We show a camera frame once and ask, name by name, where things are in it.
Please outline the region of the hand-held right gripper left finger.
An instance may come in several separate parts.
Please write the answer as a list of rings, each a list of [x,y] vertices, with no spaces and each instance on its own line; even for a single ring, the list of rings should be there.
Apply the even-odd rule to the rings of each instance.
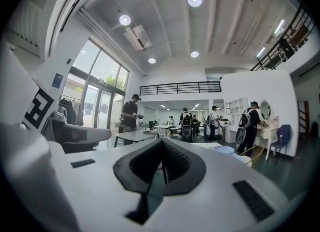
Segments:
[[[119,158],[113,166],[114,175],[126,190],[148,193],[163,154],[162,140],[153,140]]]

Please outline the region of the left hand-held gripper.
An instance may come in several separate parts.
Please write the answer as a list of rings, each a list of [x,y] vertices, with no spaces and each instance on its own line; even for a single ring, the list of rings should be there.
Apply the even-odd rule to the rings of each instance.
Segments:
[[[66,153],[93,151],[95,144],[111,138],[110,129],[74,128],[82,126],[83,109],[78,106],[75,112],[71,101],[54,100],[51,95],[39,88],[29,108],[27,109],[22,126],[41,133],[48,141],[59,143]]]

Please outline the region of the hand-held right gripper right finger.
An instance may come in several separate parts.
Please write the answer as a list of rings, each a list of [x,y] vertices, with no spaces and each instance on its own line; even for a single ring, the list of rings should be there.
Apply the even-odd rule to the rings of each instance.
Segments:
[[[163,194],[178,196],[190,193],[205,177],[207,167],[204,160],[168,139],[162,140],[162,146]]]

